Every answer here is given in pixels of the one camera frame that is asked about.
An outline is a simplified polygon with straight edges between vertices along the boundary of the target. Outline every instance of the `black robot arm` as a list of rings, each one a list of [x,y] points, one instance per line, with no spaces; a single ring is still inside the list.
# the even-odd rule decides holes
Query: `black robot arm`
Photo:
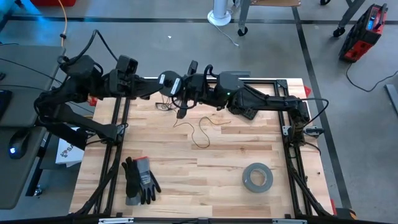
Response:
[[[184,77],[166,71],[158,78],[158,83],[163,85],[161,94],[171,97],[173,104],[179,108],[177,118],[184,118],[187,110],[198,103],[214,106],[217,110],[227,108],[236,115],[243,114],[247,109],[286,111],[292,121],[288,130],[289,142],[298,146],[304,144],[303,129],[310,121],[306,102],[295,96],[263,94],[228,72],[219,75],[211,73],[217,81],[215,87],[211,87],[207,83],[207,71],[204,74],[192,73],[196,72],[196,66],[197,63],[193,62]],[[193,101],[191,106],[188,106],[189,101]]]
[[[120,56],[116,68],[103,75],[100,65],[90,56],[83,55],[78,60],[71,58],[72,64],[60,68],[67,74],[67,79],[58,88],[43,92],[34,103],[39,116],[38,125],[66,140],[70,144],[85,148],[87,134],[74,131],[67,124],[72,124],[95,132],[104,142],[117,144],[124,126],[100,124],[73,112],[67,102],[86,102],[88,96],[102,100],[109,97],[137,97],[149,99],[149,96],[162,88],[156,82],[150,82],[136,75],[137,61],[127,56]]]

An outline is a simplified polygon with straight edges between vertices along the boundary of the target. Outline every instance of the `black glove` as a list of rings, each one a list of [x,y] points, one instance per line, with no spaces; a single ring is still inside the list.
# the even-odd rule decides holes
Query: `black glove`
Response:
[[[157,183],[153,173],[149,169],[149,160],[147,157],[143,157],[137,160],[137,166],[139,170],[139,175],[141,177],[141,204],[150,204],[150,200],[156,200],[155,189],[158,193],[161,193],[159,184]]]
[[[127,201],[130,199],[132,200],[134,197],[137,196],[138,193],[142,193],[141,185],[140,185],[140,176],[137,167],[137,161],[132,160],[131,157],[126,159],[126,162],[122,162],[122,166],[124,171],[126,172],[126,194],[127,194]],[[129,205],[138,204],[135,202],[129,202]]]

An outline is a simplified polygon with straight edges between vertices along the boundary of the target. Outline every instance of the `wooden table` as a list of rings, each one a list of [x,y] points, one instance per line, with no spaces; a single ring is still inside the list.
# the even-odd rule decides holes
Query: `wooden table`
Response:
[[[287,82],[291,95],[305,98],[301,79],[287,79]],[[274,95],[272,85],[252,86]],[[202,117],[207,116],[214,123],[230,122],[214,125],[204,119],[201,126],[211,144],[208,148],[201,149],[192,141],[191,126],[183,124],[173,128],[175,112],[155,108],[155,102],[161,101],[161,95],[156,93],[149,101],[131,102],[127,120],[129,127],[124,138],[121,160],[124,161],[129,156],[148,156],[150,169],[158,180],[162,193],[157,194],[157,200],[150,205],[125,205],[126,179],[124,169],[119,166],[112,214],[123,212],[127,217],[172,218],[283,218],[286,213],[293,216],[276,111],[260,111],[254,121],[248,121],[228,110],[216,111],[210,106],[198,105],[189,110],[178,124],[191,123],[195,127],[193,138],[200,146],[207,145],[207,138],[199,128]],[[114,102],[115,99],[99,101],[94,120],[103,124],[110,123]],[[123,106],[122,103],[118,123],[121,122]],[[317,143],[312,138],[306,138],[306,141]],[[98,186],[104,152],[105,146],[100,143],[86,148],[71,212],[81,208]],[[324,208],[332,212],[319,152],[311,146],[301,147],[301,152],[308,187]],[[251,193],[242,183],[244,168],[254,162],[270,167],[274,176],[271,189],[261,194]],[[108,195],[107,190],[104,192],[103,209]],[[297,194],[303,207],[301,191],[298,190]]]

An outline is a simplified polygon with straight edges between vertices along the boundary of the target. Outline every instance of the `computer mouse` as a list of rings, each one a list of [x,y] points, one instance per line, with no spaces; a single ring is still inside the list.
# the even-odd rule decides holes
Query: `computer mouse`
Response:
[[[8,145],[8,154],[11,159],[20,159],[24,157],[29,141],[30,128],[21,128],[10,138]]]

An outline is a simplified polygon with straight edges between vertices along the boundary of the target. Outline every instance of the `white base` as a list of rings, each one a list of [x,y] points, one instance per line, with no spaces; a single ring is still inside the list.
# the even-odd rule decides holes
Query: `white base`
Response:
[[[211,10],[209,14],[207,14],[207,20],[209,20],[209,22],[215,26],[225,26],[231,22],[231,14],[227,11],[227,14],[224,18],[217,19],[214,17],[213,10]]]

